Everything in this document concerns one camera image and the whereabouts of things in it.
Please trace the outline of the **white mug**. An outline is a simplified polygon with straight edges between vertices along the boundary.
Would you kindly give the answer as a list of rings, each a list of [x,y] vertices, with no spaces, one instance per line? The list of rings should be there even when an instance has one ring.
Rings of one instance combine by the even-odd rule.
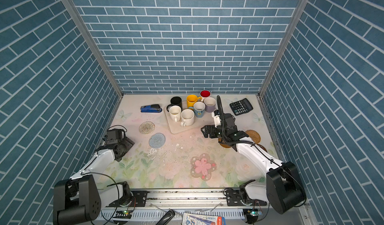
[[[179,122],[181,120],[182,109],[178,105],[173,105],[169,108],[169,114],[173,122]]]
[[[181,112],[181,127],[189,127],[195,122],[195,113],[191,109]]]

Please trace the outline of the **pink flower coaster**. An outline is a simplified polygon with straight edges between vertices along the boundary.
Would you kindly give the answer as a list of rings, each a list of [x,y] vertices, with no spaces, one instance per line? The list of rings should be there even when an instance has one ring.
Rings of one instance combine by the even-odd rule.
[[[192,157],[190,164],[192,166],[191,176],[200,178],[203,181],[209,181],[212,178],[212,172],[217,170],[217,164],[206,153],[198,157]]]

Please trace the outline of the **grey blue woven coaster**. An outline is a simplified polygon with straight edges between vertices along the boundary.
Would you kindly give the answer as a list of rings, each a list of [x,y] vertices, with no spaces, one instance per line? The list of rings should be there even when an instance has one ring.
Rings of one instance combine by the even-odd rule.
[[[156,133],[149,139],[149,146],[152,149],[159,149],[166,143],[166,137],[162,133]]]

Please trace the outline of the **cork woven coaster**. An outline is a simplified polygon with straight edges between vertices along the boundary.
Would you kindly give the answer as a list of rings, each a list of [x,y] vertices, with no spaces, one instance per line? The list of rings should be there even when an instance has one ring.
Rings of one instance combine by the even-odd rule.
[[[253,140],[255,144],[259,144],[261,142],[261,136],[258,132],[254,130],[247,130],[246,134]]]

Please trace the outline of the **blue black stapler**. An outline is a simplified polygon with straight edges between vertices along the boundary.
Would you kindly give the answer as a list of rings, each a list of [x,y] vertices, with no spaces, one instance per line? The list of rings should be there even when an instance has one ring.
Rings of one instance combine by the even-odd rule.
[[[161,113],[163,109],[159,104],[141,106],[141,113]]]

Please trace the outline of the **lavender mug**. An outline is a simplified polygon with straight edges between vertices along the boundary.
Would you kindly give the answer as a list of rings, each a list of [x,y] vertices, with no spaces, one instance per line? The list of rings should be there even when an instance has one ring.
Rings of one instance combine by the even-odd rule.
[[[217,101],[215,98],[213,97],[207,97],[204,99],[204,104],[206,106],[205,108],[205,111],[207,113],[212,113],[216,110],[216,104],[217,104]]]

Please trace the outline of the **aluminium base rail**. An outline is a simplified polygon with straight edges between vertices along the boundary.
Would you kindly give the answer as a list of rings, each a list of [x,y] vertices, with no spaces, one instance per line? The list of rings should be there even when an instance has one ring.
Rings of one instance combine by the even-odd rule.
[[[79,225],[155,225],[169,210],[176,215],[167,225],[182,224],[184,213],[220,216],[227,225],[313,224],[306,206],[294,207],[281,215],[263,201],[244,204],[237,189],[132,189],[131,192],[134,195],[131,205],[110,204],[95,220]]]

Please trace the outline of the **brown round coaster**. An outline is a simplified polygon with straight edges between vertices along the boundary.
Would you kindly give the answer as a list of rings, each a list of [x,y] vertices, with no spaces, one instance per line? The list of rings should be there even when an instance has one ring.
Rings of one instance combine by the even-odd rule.
[[[221,138],[218,138],[218,142],[219,142],[219,144],[220,144],[223,148],[232,148],[232,146],[225,144],[225,143],[222,141]],[[259,146],[262,150],[264,150],[265,152],[267,152],[267,149],[266,149],[264,146],[262,146],[262,145],[260,145],[260,144],[258,144],[258,146]]]

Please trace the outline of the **red interior mug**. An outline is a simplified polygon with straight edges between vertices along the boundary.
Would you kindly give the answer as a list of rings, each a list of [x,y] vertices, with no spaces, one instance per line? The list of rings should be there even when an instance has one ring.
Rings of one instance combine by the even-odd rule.
[[[202,90],[200,92],[201,102],[203,102],[206,98],[211,96],[211,92],[209,90]]]

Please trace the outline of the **yellow mug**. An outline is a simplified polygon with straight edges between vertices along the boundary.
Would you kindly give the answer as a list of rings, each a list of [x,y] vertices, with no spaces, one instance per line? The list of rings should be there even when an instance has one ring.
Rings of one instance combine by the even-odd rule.
[[[201,99],[202,98],[200,96],[196,96],[194,94],[188,95],[187,96],[187,108],[193,107],[194,104],[198,101],[201,101]]]

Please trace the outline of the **black calculator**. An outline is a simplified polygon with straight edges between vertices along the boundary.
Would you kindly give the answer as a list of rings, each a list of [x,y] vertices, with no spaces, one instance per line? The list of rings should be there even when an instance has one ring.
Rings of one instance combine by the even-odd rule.
[[[247,114],[254,109],[247,98],[230,103],[230,108],[235,116]]]

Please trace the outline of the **printed paper package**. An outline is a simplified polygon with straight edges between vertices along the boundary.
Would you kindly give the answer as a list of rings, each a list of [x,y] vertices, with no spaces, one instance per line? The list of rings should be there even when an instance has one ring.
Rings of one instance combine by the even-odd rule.
[[[182,225],[226,225],[226,220],[220,216],[184,213]]]

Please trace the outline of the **white zigzag woven coaster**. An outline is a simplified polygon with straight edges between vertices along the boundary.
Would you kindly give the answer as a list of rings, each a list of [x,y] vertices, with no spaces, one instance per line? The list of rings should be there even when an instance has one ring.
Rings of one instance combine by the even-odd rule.
[[[139,132],[144,135],[151,134],[155,130],[155,127],[153,122],[147,121],[139,126]]]

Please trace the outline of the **black mug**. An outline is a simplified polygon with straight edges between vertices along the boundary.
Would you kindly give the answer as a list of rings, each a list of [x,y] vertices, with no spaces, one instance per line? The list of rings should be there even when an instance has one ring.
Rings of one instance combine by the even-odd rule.
[[[182,106],[182,99],[179,96],[172,97],[170,100],[170,104],[167,106],[167,111],[170,110],[172,106],[179,106],[181,109],[183,109]]]

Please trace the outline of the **white mug left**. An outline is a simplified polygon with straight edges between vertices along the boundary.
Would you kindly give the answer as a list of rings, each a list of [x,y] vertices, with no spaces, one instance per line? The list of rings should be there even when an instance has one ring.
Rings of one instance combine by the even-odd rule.
[[[179,122],[181,120],[182,109],[178,105],[173,105],[169,108],[169,114],[173,122]]]

